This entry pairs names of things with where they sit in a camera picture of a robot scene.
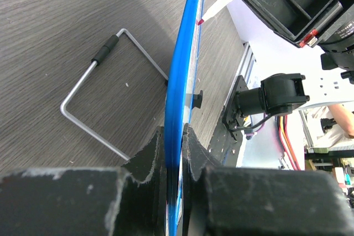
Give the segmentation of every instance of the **wooden table surface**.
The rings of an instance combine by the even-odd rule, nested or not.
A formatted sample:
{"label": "wooden table surface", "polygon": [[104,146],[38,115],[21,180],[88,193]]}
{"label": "wooden table surface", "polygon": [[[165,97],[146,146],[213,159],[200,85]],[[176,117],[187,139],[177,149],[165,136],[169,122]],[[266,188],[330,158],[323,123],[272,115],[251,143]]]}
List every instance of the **wooden table surface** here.
{"label": "wooden table surface", "polygon": [[[205,0],[208,8],[215,0]],[[127,28],[168,74],[185,0],[1,0],[0,171],[124,160],[67,120],[61,101],[102,44]],[[207,146],[243,53],[223,10],[203,25],[192,126]],[[163,125],[166,87],[122,37],[68,110],[129,156]]]}

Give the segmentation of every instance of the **metal wire stand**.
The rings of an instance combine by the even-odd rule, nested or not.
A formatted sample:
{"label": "metal wire stand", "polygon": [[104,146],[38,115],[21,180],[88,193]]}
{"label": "metal wire stand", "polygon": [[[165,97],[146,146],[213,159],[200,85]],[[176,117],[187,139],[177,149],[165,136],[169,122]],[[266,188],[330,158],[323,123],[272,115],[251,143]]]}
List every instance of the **metal wire stand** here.
{"label": "metal wire stand", "polygon": [[103,145],[108,147],[110,150],[112,150],[114,153],[119,155],[125,160],[129,160],[130,157],[122,152],[121,150],[117,149],[114,145],[112,145],[110,142],[108,142],[105,138],[97,134],[95,131],[93,131],[91,128],[89,128],[87,125],[85,125],[82,121],[78,120],[75,116],[73,116],[71,113],[69,113],[66,109],[67,105],[70,103],[72,98],[76,95],[82,84],[87,80],[91,72],[95,69],[96,66],[98,66],[105,57],[111,52],[111,50],[114,48],[114,46],[118,43],[119,37],[125,33],[126,36],[135,44],[135,46],[145,55],[145,57],[153,64],[153,66],[159,71],[159,73],[165,78],[166,81],[168,81],[168,76],[162,71],[162,69],[156,64],[156,62],[151,58],[151,56],[144,50],[144,48],[138,43],[138,41],[131,35],[131,33],[127,29],[121,29],[116,35],[113,35],[107,43],[101,48],[101,50],[96,54],[96,56],[92,59],[92,63],[90,67],[85,71],[85,73],[81,76],[79,81],[75,84],[75,86],[72,88],[72,90],[69,92],[69,94],[66,96],[66,98],[63,100],[63,102],[60,105],[60,111],[61,113],[70,121],[72,121],[74,124],[76,124],[78,127],[80,127],[82,130],[84,130],[86,133],[97,139],[99,142],[101,142]]}

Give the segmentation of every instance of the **black rubber grip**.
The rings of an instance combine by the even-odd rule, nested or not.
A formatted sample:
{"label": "black rubber grip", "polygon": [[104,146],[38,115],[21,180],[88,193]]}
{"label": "black rubber grip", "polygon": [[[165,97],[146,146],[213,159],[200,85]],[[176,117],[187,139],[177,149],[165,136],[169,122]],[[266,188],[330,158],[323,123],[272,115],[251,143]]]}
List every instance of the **black rubber grip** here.
{"label": "black rubber grip", "polygon": [[107,57],[107,55],[110,54],[110,52],[113,50],[113,48],[116,46],[116,44],[118,43],[119,38],[116,35],[112,35],[104,44],[104,46],[102,46],[100,48],[100,50],[97,52],[97,54],[93,57],[93,59],[91,60],[91,62],[96,61],[97,62],[97,66],[99,66],[104,59]]}

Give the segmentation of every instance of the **black cable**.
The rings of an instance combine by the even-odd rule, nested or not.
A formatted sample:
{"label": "black cable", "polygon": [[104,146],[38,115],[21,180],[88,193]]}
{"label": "black cable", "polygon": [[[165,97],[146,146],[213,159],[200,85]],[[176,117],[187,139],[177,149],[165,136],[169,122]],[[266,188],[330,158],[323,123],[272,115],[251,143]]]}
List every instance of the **black cable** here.
{"label": "black cable", "polygon": [[230,132],[237,132],[237,131],[249,130],[249,129],[257,128],[257,127],[261,126],[263,123],[265,123],[266,121],[268,121],[271,117],[273,117],[273,116],[266,116],[261,121],[259,121],[257,124],[255,124],[255,125],[253,125],[251,127],[238,127],[238,128],[235,128],[235,129],[230,129]]}
{"label": "black cable", "polygon": [[280,119],[279,119],[279,116],[277,116],[275,118],[275,122],[277,123],[277,128],[279,129],[280,128]]}
{"label": "black cable", "polygon": [[284,128],[284,131],[285,131],[285,128],[287,126],[287,122],[286,122],[286,116],[283,116],[283,128]]}
{"label": "black cable", "polygon": [[227,157],[228,157],[228,154],[230,153],[230,151],[231,151],[231,148],[228,148],[228,149],[226,150],[224,159],[223,159],[223,161],[222,161],[222,164],[223,164],[223,165],[225,165],[226,160],[227,160]]}

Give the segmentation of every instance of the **red wire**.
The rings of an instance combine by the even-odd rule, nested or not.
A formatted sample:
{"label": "red wire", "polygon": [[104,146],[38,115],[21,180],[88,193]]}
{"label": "red wire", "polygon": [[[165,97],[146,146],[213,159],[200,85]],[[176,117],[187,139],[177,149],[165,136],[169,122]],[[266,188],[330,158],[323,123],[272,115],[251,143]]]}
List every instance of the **red wire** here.
{"label": "red wire", "polygon": [[288,149],[286,148],[286,146],[284,145],[284,142],[283,142],[283,138],[282,138],[282,129],[281,129],[281,126],[279,127],[279,138],[280,138],[280,142],[282,142],[283,144],[283,147],[284,147],[284,151],[288,154],[288,158],[290,160],[290,163],[292,165],[292,167],[294,168],[294,170],[296,170],[296,166],[293,162],[293,159],[292,159],[292,156],[288,153]]}
{"label": "red wire", "polygon": [[289,139],[289,137],[288,137],[288,116],[285,116],[284,119],[285,119],[285,127],[284,127],[285,137],[287,138],[287,140],[288,140],[288,142],[289,142],[289,146],[290,146],[289,149],[290,149],[290,152],[294,155],[294,156],[293,156],[293,157],[294,157],[294,162],[295,162],[295,164],[296,164],[298,170],[300,170],[299,163],[298,163],[298,159],[297,159],[296,156],[295,156],[294,149],[293,149],[293,147],[292,147],[292,145],[291,145],[291,142],[290,142],[290,139]]}

